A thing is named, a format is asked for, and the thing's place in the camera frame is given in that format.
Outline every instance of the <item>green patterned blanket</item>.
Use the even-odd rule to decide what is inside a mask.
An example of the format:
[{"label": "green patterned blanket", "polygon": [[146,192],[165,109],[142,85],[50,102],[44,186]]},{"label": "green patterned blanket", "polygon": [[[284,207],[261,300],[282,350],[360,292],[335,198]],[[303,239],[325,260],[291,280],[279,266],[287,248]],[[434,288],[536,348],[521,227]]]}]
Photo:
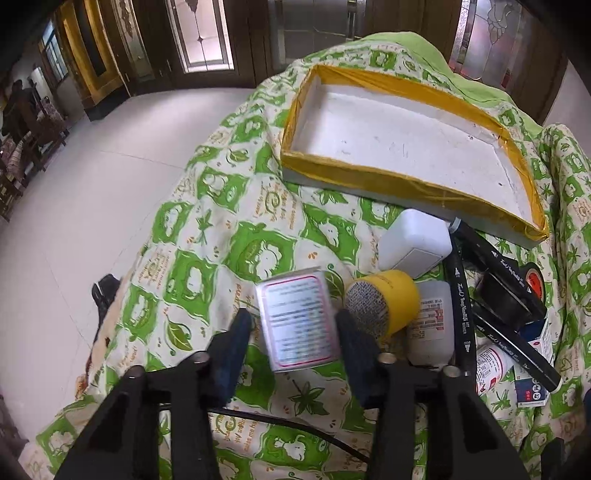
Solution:
[{"label": "green patterned blanket", "polygon": [[[542,269],[556,367],[564,384],[544,408],[518,408],[511,370],[482,400],[521,449],[533,478],[540,476],[540,452],[548,441],[554,436],[569,441],[582,430],[582,396],[591,374],[589,159],[567,128],[542,129],[503,92],[453,74],[421,37],[377,34],[295,61],[265,80],[198,146],[138,255],[103,365],[83,398],[59,412],[21,455],[34,479],[53,477],[100,401],[131,365],[149,371],[176,365],[190,352],[205,349],[240,307],[249,309],[257,323],[230,408],[305,422],[370,451],[376,412],[363,411],[352,398],[340,362],[273,374],[256,317],[254,283],[314,266],[326,270],[339,306],[347,282],[377,270],[378,239],[401,211],[282,182],[282,128],[298,87],[316,63],[384,72],[446,90],[507,127],[530,162],[551,236],[530,251],[488,239],[503,254],[521,263],[535,261]],[[436,268],[429,275],[442,273]],[[475,281],[471,274],[470,285]],[[226,480],[363,478],[365,465],[310,434],[225,416],[211,416],[211,425]],[[160,430],[160,472],[168,480],[166,414]],[[425,412],[417,407],[416,478],[424,476],[426,438]]]}]

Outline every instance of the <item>small box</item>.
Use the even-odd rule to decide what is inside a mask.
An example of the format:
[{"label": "small box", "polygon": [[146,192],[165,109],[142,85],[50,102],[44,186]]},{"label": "small box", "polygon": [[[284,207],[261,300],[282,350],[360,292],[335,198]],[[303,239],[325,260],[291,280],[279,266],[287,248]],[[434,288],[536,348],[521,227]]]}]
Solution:
[{"label": "small box", "polygon": [[[554,356],[549,325],[550,322],[547,320],[539,320],[522,327],[519,334],[540,355],[552,363]],[[537,380],[531,378],[531,375],[517,364],[515,365],[515,392],[517,393],[518,407],[543,407],[550,396],[548,391]]]},{"label": "small box", "polygon": [[300,270],[256,285],[271,370],[298,370],[339,357],[335,316],[324,272]]},{"label": "small box", "polygon": [[381,271],[402,270],[418,278],[451,252],[447,223],[409,208],[398,215],[379,239],[378,267]]}]

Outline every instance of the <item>stained glass window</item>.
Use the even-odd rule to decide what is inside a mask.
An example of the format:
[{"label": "stained glass window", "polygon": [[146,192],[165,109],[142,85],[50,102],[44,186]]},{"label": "stained glass window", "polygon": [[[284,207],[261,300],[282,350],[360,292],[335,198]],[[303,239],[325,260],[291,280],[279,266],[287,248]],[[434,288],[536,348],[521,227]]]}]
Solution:
[{"label": "stained glass window", "polygon": [[185,73],[233,70],[223,0],[166,0]]},{"label": "stained glass window", "polygon": [[531,16],[517,0],[462,0],[449,65],[506,89],[523,61],[530,28]]}]

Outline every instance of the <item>product label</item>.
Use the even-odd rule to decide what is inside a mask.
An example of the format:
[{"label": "product label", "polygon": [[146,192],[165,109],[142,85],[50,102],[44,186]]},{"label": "product label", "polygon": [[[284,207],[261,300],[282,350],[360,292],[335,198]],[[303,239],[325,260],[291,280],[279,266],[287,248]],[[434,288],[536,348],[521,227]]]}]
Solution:
[{"label": "product label", "polygon": [[421,311],[417,319],[408,326],[411,340],[439,340],[445,336],[443,326],[443,299],[421,300]]},{"label": "product label", "polygon": [[501,380],[506,370],[500,355],[492,348],[478,352],[476,358],[476,393],[481,395]]},{"label": "product label", "polygon": [[272,355],[282,367],[303,367],[333,356],[329,306],[313,275],[278,281],[263,290]]}]

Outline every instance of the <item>wooden door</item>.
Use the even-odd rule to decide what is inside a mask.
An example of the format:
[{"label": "wooden door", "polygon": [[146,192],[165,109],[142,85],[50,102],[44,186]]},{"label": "wooden door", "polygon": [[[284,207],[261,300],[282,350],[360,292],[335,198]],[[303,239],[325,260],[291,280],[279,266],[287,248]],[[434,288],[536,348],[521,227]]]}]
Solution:
[{"label": "wooden door", "polygon": [[156,89],[254,87],[248,7],[240,0],[134,0]]}]

